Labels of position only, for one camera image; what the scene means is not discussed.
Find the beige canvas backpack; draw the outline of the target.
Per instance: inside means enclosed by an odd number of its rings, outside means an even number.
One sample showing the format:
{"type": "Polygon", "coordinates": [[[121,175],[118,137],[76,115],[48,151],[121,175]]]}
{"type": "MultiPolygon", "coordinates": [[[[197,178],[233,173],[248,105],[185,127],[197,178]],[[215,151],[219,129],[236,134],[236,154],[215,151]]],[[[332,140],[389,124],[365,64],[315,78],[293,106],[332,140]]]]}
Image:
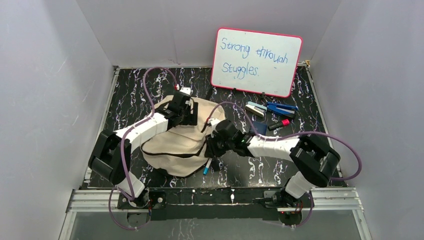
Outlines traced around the beige canvas backpack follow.
{"type": "Polygon", "coordinates": [[[205,126],[210,113],[217,120],[225,120],[225,110],[217,103],[193,97],[190,104],[197,106],[196,125],[178,125],[155,135],[140,147],[143,158],[154,169],[176,177],[187,177],[206,165],[206,136],[212,133],[205,126]]]}

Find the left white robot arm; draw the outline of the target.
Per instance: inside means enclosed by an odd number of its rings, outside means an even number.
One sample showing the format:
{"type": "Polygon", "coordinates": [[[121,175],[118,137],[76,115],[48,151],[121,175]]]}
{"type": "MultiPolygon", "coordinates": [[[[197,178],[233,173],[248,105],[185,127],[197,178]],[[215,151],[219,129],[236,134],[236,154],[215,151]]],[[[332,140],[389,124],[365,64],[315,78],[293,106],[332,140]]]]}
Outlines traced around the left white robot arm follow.
{"type": "Polygon", "coordinates": [[[191,98],[192,90],[183,87],[166,106],[153,114],[119,130],[103,130],[97,137],[88,160],[88,167],[113,184],[137,208],[149,203],[145,185],[129,171],[131,154],[156,135],[176,126],[197,124],[198,104],[191,98]]]}

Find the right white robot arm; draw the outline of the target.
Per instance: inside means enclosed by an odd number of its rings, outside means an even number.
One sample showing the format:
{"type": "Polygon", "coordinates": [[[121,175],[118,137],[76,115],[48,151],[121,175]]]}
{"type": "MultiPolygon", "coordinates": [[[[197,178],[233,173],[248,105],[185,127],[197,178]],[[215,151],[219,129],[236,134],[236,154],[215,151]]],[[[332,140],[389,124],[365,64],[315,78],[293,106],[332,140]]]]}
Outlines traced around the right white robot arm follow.
{"type": "Polygon", "coordinates": [[[242,132],[230,120],[211,118],[206,122],[211,133],[206,136],[205,157],[221,157],[233,151],[242,157],[270,157],[289,160],[298,171],[281,191],[282,202],[295,207],[302,196],[315,187],[328,186],[340,155],[322,141],[320,132],[305,133],[289,137],[267,137],[251,132],[242,132]]]}

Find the white marker blue cap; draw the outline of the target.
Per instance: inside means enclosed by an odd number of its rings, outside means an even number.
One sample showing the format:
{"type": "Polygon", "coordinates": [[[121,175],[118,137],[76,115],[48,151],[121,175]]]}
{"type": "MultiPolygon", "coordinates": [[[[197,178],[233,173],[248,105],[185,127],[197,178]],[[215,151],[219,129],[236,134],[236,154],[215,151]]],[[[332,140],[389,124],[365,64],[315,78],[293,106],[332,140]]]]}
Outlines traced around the white marker blue cap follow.
{"type": "Polygon", "coordinates": [[[213,159],[209,158],[203,170],[203,175],[207,175],[213,159]]]}

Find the light blue white stapler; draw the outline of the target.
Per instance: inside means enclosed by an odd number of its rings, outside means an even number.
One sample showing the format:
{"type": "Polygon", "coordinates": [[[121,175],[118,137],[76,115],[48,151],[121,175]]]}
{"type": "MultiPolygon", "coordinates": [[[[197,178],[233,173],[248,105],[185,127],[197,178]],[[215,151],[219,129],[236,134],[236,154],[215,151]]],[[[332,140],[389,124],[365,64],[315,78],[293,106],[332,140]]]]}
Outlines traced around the light blue white stapler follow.
{"type": "Polygon", "coordinates": [[[263,118],[267,112],[267,107],[251,101],[248,101],[244,108],[245,110],[261,118],[263,118]]]}

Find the red pink highlighter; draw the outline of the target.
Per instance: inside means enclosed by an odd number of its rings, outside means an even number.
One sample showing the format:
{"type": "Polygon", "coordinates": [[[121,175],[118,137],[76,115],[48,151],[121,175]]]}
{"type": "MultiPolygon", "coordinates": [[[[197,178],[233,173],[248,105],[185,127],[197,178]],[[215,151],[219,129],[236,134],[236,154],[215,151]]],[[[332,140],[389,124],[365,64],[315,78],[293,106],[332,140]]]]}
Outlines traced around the red pink highlighter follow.
{"type": "Polygon", "coordinates": [[[268,125],[267,128],[268,128],[269,131],[274,131],[276,129],[285,127],[285,126],[287,126],[289,124],[290,124],[290,120],[289,119],[283,119],[283,120],[281,120],[279,122],[276,122],[276,123],[273,123],[271,125],[268,125]]]}

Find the blue black stapler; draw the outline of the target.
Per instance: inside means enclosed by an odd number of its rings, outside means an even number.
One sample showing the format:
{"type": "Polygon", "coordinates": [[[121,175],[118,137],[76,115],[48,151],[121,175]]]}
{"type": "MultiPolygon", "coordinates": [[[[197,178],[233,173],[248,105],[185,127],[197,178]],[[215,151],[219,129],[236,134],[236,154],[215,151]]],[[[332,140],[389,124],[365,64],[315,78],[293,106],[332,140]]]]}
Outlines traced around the blue black stapler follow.
{"type": "Polygon", "coordinates": [[[299,110],[296,106],[276,102],[267,102],[266,108],[268,112],[288,119],[294,119],[297,115],[297,111],[299,110]]]}

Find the pink framed whiteboard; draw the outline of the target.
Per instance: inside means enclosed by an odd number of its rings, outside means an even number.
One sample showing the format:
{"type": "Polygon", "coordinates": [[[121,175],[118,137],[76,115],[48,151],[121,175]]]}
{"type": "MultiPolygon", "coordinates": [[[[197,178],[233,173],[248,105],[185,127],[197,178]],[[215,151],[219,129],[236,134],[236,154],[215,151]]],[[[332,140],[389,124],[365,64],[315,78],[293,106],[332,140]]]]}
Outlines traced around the pink framed whiteboard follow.
{"type": "Polygon", "coordinates": [[[214,87],[287,98],[301,56],[300,36],[219,28],[210,83],[214,87]]]}

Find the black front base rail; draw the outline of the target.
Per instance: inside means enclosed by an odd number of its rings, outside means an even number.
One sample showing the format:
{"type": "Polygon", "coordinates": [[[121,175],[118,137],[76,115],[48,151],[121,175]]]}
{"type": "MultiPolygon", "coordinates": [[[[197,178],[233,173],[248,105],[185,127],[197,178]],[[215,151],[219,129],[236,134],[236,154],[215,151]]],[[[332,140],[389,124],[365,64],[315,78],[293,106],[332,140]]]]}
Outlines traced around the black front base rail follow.
{"type": "Polygon", "coordinates": [[[303,202],[286,200],[279,187],[152,188],[143,197],[155,221],[260,219],[298,224],[303,202]]]}

